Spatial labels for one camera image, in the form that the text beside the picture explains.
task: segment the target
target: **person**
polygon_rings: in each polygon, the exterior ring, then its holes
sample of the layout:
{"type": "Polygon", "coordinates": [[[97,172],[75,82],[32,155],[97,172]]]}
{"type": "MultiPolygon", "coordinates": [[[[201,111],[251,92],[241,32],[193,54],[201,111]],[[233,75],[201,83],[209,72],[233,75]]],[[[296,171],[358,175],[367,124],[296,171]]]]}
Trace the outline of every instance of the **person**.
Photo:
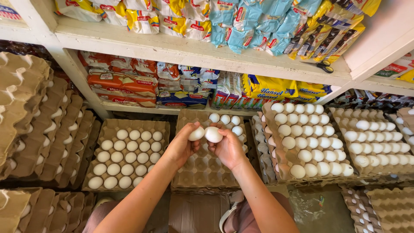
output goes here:
{"type": "MultiPolygon", "coordinates": [[[[94,210],[83,233],[142,232],[178,169],[202,146],[200,140],[188,140],[199,126],[199,122],[186,124],[151,172],[122,201],[107,202],[94,210]]],[[[232,171],[245,196],[233,208],[235,211],[226,218],[221,230],[224,233],[298,233],[289,202],[283,195],[272,195],[268,191],[245,156],[238,137],[218,123],[210,126],[219,128],[223,139],[219,143],[208,141],[208,149],[232,171]]]]}

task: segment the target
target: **right hand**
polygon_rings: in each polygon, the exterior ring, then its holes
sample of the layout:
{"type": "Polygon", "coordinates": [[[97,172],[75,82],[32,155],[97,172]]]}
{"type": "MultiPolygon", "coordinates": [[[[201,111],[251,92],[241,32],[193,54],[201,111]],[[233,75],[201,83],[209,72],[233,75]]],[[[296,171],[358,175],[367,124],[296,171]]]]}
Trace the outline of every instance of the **right hand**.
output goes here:
{"type": "Polygon", "coordinates": [[[223,139],[218,143],[207,141],[208,149],[217,155],[226,167],[233,170],[248,160],[238,137],[230,129],[224,128],[219,123],[211,123],[210,126],[219,128],[218,132],[223,135],[223,139]]]}

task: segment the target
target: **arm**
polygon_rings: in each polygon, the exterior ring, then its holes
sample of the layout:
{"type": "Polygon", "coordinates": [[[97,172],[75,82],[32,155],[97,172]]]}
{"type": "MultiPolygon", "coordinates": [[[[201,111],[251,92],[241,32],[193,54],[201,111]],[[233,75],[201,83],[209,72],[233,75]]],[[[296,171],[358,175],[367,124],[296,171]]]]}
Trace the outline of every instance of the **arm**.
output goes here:
{"type": "MultiPolygon", "coordinates": [[[[217,123],[210,126],[221,128],[217,123]]],[[[274,226],[278,226],[279,232],[299,233],[293,219],[269,192],[249,163],[238,137],[230,129],[220,129],[219,133],[223,135],[223,140],[219,143],[208,142],[208,149],[232,171],[249,202],[260,231],[273,233],[274,226]]]]}
{"type": "Polygon", "coordinates": [[[199,140],[188,141],[190,133],[199,126],[199,122],[188,123],[180,130],[151,172],[102,220],[94,233],[142,232],[178,169],[200,148],[199,140]]]}

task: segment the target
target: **left hand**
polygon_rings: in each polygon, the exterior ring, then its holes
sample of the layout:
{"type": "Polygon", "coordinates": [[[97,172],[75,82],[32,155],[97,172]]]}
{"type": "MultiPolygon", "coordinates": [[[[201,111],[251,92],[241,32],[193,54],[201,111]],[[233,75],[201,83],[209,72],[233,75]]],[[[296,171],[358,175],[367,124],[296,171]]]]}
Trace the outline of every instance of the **left hand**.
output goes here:
{"type": "Polygon", "coordinates": [[[187,161],[188,157],[196,153],[200,149],[200,140],[189,141],[188,137],[190,134],[198,129],[200,126],[199,122],[187,123],[175,136],[167,150],[165,155],[168,156],[168,160],[171,163],[175,163],[180,169],[184,166],[184,163],[187,161]]]}

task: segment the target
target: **light blue package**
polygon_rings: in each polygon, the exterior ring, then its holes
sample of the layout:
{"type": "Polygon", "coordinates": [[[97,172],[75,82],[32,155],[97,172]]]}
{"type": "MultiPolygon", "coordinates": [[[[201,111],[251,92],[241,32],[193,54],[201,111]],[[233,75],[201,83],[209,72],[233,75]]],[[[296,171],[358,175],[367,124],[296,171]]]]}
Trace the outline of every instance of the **light blue package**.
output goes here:
{"type": "Polygon", "coordinates": [[[283,16],[292,6],[293,0],[261,0],[260,7],[265,15],[283,16]]]}
{"type": "Polygon", "coordinates": [[[209,13],[211,23],[213,25],[231,25],[233,23],[233,15],[237,10],[237,3],[238,1],[211,0],[209,13]]]}
{"type": "Polygon", "coordinates": [[[284,20],[284,16],[271,16],[262,14],[256,29],[263,32],[276,32],[284,20]]]}
{"type": "Polygon", "coordinates": [[[301,15],[311,17],[315,14],[321,2],[322,0],[302,0],[300,3],[292,6],[291,9],[301,15]]]}
{"type": "Polygon", "coordinates": [[[300,19],[301,14],[296,13],[293,10],[288,10],[286,17],[280,27],[277,29],[276,34],[279,37],[293,38],[295,36],[294,32],[299,24],[300,19]]]}
{"type": "Polygon", "coordinates": [[[220,27],[218,25],[212,25],[211,27],[211,43],[218,47],[225,46],[229,39],[229,32],[231,33],[231,28],[220,27]]]}
{"type": "Polygon", "coordinates": [[[290,38],[280,37],[276,33],[272,33],[267,43],[266,51],[273,56],[282,55],[289,43],[290,38]]]}
{"type": "Polygon", "coordinates": [[[255,30],[253,33],[252,41],[249,43],[249,47],[263,51],[266,48],[267,42],[269,41],[270,32],[261,32],[255,30]]]}
{"type": "Polygon", "coordinates": [[[246,49],[253,38],[253,30],[237,31],[235,28],[231,30],[227,44],[233,52],[241,54],[242,49],[246,49]]]}
{"type": "Polygon", "coordinates": [[[256,27],[261,14],[260,3],[254,2],[247,5],[243,0],[240,0],[237,14],[234,17],[233,27],[241,32],[252,30],[256,27]]]}

